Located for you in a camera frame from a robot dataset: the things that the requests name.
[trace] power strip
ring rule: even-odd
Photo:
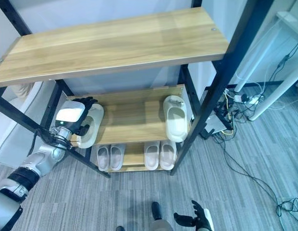
[[[235,95],[234,96],[234,101],[237,103],[248,103],[248,104],[254,104],[257,105],[259,102],[259,96],[255,96],[253,97],[251,100],[247,101],[247,102],[243,102],[242,101],[242,96],[241,95]]]

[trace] black shoe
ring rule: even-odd
[[[116,228],[116,231],[125,231],[125,229],[124,229],[124,227],[122,227],[122,226],[118,226],[118,227]]]
[[[152,202],[151,210],[152,210],[152,215],[153,215],[154,220],[161,220],[162,219],[161,207],[160,207],[159,203]]]

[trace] black robotic glove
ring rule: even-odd
[[[210,231],[212,231],[210,223],[208,219],[205,216],[205,212],[200,204],[198,204],[196,201],[192,201],[192,204],[194,205],[195,214],[197,217],[192,218],[190,216],[182,216],[177,213],[174,213],[174,219],[177,222],[177,224],[185,227],[195,227],[196,230],[201,228],[206,228]]]
[[[85,106],[85,109],[80,116],[80,118],[76,122],[66,122],[66,121],[55,121],[56,127],[65,127],[69,129],[72,134],[76,134],[78,136],[84,136],[89,129],[89,125],[81,126],[82,122],[86,118],[88,111],[90,110],[91,106],[98,101],[93,99],[92,97],[81,98],[81,99],[74,99],[73,101],[77,101],[82,103]]]

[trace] white slipper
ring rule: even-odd
[[[97,146],[97,163],[100,171],[107,171],[110,167],[110,145]]]
[[[164,170],[171,170],[176,161],[177,147],[174,141],[161,141],[160,166]]]
[[[124,162],[125,144],[112,144],[111,146],[111,169],[118,171]]]
[[[174,142],[182,142],[187,137],[186,104],[176,95],[168,96],[163,103],[166,135]]]
[[[160,142],[153,141],[145,143],[144,155],[145,166],[149,170],[156,170],[159,166]]]
[[[103,119],[104,110],[100,104],[93,104],[84,121],[82,122],[82,126],[89,124],[89,129],[84,136],[77,136],[77,146],[79,148],[89,148],[94,145],[98,130]]]

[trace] shoe rack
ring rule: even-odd
[[[22,30],[24,36],[18,38],[0,59],[0,112],[31,132],[36,129],[48,132],[61,92],[73,95],[63,79],[92,75],[99,78],[99,74],[181,65],[178,84],[185,85],[195,120],[185,142],[177,150],[178,158],[170,172],[173,175],[205,127],[207,118],[235,74],[272,3],[273,0],[267,0],[247,4],[230,43],[204,8],[199,7],[201,1],[193,1],[191,9],[173,12],[36,34]],[[10,8],[12,12],[6,14],[7,17],[13,21],[14,16],[20,18]],[[22,20],[14,24],[16,28],[18,25],[26,27]],[[217,74],[200,105],[187,64],[204,61],[215,61],[213,65]],[[41,124],[1,97],[8,85],[48,80],[55,80],[57,84]],[[168,95],[180,96],[182,90],[182,85],[177,85],[94,96],[106,112],[96,143],[126,143],[122,171],[146,170],[142,145],[147,141],[166,139],[162,101]],[[69,153],[99,174],[111,177],[88,161],[90,149],[86,150],[85,156],[75,149]]]
[[[183,87],[183,85],[176,85],[99,95],[72,96],[68,99],[92,96],[103,106],[104,117],[95,144],[126,144],[123,166],[116,172],[146,171],[144,142],[167,140],[163,101],[169,95],[182,97]],[[75,135],[71,138],[71,144],[77,146]],[[91,155],[91,162],[97,164],[97,157],[94,153]]]

